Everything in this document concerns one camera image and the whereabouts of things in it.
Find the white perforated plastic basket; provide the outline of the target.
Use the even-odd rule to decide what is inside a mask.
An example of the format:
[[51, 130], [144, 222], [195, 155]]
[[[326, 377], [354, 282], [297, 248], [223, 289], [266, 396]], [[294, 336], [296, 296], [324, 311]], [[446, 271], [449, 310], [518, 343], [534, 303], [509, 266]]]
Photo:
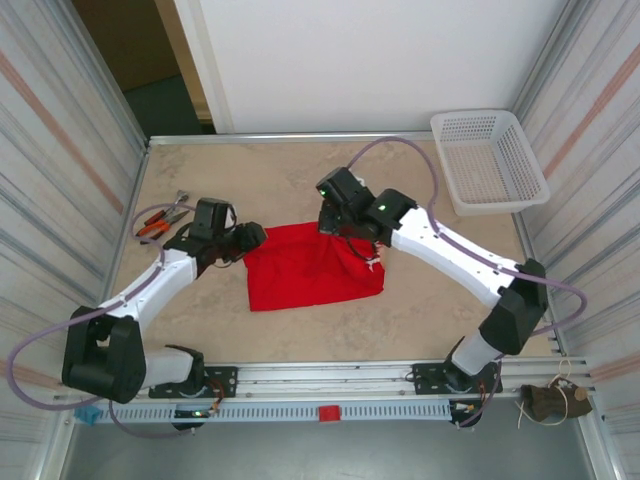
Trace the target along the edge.
[[513, 113], [440, 113], [430, 126], [457, 215], [513, 214], [549, 200], [539, 162]]

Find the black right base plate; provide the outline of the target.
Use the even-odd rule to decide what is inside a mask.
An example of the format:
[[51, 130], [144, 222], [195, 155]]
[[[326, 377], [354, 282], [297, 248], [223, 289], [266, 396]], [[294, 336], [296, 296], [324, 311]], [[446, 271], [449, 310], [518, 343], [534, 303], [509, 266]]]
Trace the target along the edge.
[[476, 375], [469, 376], [455, 365], [446, 362], [416, 363], [405, 380], [412, 383], [417, 395], [480, 394], [503, 392], [498, 378], [498, 365], [491, 362]]

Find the red-handled silver pliers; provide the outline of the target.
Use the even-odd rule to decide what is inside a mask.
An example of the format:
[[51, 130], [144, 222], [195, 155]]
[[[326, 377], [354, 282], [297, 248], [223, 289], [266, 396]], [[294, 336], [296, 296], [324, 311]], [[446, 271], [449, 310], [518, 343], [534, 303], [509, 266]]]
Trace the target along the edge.
[[187, 191], [179, 190], [176, 194], [174, 202], [169, 207], [163, 208], [162, 210], [154, 213], [151, 217], [144, 221], [144, 225], [149, 226], [163, 219], [164, 217], [172, 213], [179, 204], [186, 202], [188, 198], [189, 193]]

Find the aluminium table frame rail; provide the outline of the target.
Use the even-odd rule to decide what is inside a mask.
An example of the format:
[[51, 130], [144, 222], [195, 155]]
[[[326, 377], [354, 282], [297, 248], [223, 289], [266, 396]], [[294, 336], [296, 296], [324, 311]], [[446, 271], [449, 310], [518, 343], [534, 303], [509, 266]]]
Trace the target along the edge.
[[433, 141], [431, 131], [410, 132], [353, 132], [353, 133], [268, 133], [152, 136], [149, 146], [174, 145], [240, 145], [271, 143], [339, 143], [373, 142], [383, 137], [401, 137], [413, 142]]

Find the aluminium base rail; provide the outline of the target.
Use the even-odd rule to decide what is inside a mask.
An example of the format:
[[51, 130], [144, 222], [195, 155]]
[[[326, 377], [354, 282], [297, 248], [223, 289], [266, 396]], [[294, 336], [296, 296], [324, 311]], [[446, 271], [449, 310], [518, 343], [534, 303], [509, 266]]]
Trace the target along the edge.
[[[416, 363], [429, 361], [244, 363], [239, 368], [236, 399], [361, 399], [417, 395], [405, 380]], [[544, 386], [555, 377], [566, 378], [589, 393], [595, 391], [582, 358], [507, 358], [498, 368], [503, 392], [511, 395], [522, 385]], [[443, 398], [478, 398], [483, 394], [421, 395]]]

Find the orange-handled pliers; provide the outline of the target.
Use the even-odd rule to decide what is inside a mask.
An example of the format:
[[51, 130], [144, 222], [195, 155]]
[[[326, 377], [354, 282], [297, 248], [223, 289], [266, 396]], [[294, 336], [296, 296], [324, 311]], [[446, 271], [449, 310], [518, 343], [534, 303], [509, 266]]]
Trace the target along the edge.
[[186, 215], [187, 211], [176, 212], [169, 208], [159, 210], [149, 217], [133, 236], [140, 238], [141, 244], [144, 244], [146, 239], [158, 240]]

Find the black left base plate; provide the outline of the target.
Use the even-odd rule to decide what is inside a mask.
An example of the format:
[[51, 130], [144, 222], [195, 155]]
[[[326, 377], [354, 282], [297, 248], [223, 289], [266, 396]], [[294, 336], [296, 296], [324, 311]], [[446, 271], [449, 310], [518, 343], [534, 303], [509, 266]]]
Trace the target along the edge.
[[166, 383], [151, 387], [148, 396], [152, 399], [234, 398], [238, 373], [239, 368], [235, 366], [205, 366], [204, 383], [199, 390], [188, 390], [185, 383]]

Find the red t-shirt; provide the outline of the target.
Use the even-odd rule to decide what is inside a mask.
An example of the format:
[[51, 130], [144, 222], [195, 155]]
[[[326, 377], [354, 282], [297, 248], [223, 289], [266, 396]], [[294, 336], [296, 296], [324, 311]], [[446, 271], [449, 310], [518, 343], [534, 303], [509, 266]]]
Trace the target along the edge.
[[371, 243], [318, 232], [315, 222], [271, 227], [244, 257], [253, 312], [333, 304], [380, 294], [385, 269], [371, 271]]

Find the brown cloth pouch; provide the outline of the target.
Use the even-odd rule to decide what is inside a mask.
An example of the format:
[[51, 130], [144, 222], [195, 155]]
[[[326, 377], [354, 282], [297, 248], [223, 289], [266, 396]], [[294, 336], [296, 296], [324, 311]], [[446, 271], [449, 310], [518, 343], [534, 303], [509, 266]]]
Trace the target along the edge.
[[565, 378], [557, 378], [547, 386], [522, 385], [521, 414], [538, 424], [556, 426], [592, 412], [588, 391]]

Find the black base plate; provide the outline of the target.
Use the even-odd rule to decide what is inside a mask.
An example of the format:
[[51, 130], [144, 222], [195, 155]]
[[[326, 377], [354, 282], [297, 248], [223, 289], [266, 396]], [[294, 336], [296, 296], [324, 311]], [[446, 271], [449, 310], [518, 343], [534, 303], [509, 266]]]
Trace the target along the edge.
[[234, 398], [238, 373], [239, 368], [235, 366], [205, 366], [204, 383], [199, 390], [188, 390], [185, 383], [166, 383], [151, 387], [148, 396], [152, 399]]
[[416, 363], [405, 380], [412, 383], [417, 395], [480, 394], [503, 392], [498, 378], [498, 365], [491, 362], [476, 375], [469, 376], [455, 365], [446, 362]]

